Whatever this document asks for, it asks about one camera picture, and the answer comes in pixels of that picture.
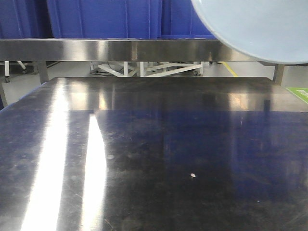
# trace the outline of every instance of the white metal frame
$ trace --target white metal frame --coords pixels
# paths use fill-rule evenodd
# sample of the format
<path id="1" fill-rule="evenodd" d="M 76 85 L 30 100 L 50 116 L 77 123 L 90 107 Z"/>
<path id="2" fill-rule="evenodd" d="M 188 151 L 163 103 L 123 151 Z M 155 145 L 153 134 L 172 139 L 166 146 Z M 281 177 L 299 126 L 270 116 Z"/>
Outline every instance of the white metal frame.
<path id="1" fill-rule="evenodd" d="M 17 61 L 17 63 L 21 66 L 23 69 L 23 74 L 26 73 L 26 66 L 21 61 Z M 5 71 L 5 82 L 10 82 L 10 61 L 4 61 L 4 71 Z"/>
<path id="2" fill-rule="evenodd" d="M 98 67 L 110 74 L 113 74 L 117 77 L 133 77 L 138 72 L 137 67 L 133 67 L 128 64 L 128 62 L 112 62 L 112 64 L 116 64 L 123 67 L 123 73 L 119 71 L 115 71 L 114 69 L 111 69 L 110 67 L 107 67 L 105 65 L 98 65 Z"/>
<path id="3" fill-rule="evenodd" d="M 168 71 L 167 68 L 169 67 L 181 67 L 181 68 Z M 160 69 L 162 69 L 163 71 L 150 75 L 147 74 L 147 72 Z M 198 75 L 203 76 L 204 62 L 194 62 L 193 64 L 158 62 L 157 66 L 154 66 L 153 62 L 140 62 L 140 77 L 165 77 L 172 74 L 177 74 L 190 70 L 197 70 Z"/>

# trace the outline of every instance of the scratch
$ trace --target scratch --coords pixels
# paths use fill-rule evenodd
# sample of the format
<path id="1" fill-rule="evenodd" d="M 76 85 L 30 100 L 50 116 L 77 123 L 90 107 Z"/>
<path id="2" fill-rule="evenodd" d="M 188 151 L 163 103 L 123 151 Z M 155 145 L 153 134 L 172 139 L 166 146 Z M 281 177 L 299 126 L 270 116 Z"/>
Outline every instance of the scratch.
<path id="1" fill-rule="evenodd" d="M 107 219 L 105 219 L 105 221 L 106 221 L 107 224 L 111 227 L 111 231 L 115 231 L 114 228 L 112 227 L 112 225 L 109 223 L 109 221 L 107 221 Z"/>

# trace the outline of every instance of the floor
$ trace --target floor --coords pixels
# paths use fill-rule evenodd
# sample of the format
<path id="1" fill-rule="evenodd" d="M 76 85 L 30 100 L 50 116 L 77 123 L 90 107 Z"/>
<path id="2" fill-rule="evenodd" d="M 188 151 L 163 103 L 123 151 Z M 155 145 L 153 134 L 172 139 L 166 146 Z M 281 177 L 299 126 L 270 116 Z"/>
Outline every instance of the floor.
<path id="1" fill-rule="evenodd" d="M 17 65 L 11 66 L 11 82 L 4 81 L 4 68 L 0 66 L 0 96 L 6 99 L 8 105 L 18 101 L 23 96 L 40 86 L 39 75 L 32 73 L 28 68 L 28 74 L 22 74 Z M 90 74 L 89 62 L 60 62 L 48 68 L 50 79 L 54 77 L 94 77 Z M 265 66 L 258 62 L 227 62 L 205 63 L 204 77 L 268 77 L 272 79 L 273 66 Z M 173 77 L 192 77 L 193 71 L 176 74 Z M 283 87 L 308 87 L 308 67 L 288 66 L 285 68 Z"/>

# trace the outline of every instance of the stainless steel tabletop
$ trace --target stainless steel tabletop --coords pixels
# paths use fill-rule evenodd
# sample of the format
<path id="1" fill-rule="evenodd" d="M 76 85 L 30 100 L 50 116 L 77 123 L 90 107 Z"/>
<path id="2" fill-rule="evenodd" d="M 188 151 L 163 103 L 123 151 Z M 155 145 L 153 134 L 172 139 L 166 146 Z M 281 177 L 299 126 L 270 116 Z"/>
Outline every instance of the stainless steel tabletop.
<path id="1" fill-rule="evenodd" d="M 53 79 L 0 111 L 0 230 L 308 230 L 307 112 L 266 78 Z"/>

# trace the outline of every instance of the stainless steel table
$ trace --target stainless steel table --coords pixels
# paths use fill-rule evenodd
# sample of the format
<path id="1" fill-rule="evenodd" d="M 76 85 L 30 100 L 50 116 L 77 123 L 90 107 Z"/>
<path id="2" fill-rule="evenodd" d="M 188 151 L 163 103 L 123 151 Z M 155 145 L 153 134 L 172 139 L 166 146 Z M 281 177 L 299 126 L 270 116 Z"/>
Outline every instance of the stainless steel table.
<path id="1" fill-rule="evenodd" d="M 307 117 L 266 78 L 53 79 L 0 112 L 0 230 L 308 230 Z"/>
<path id="2" fill-rule="evenodd" d="M 258 61 L 207 39 L 0 39 L 0 60 L 37 62 L 41 83 L 48 81 L 46 61 Z M 278 85 L 283 70 L 276 64 Z"/>

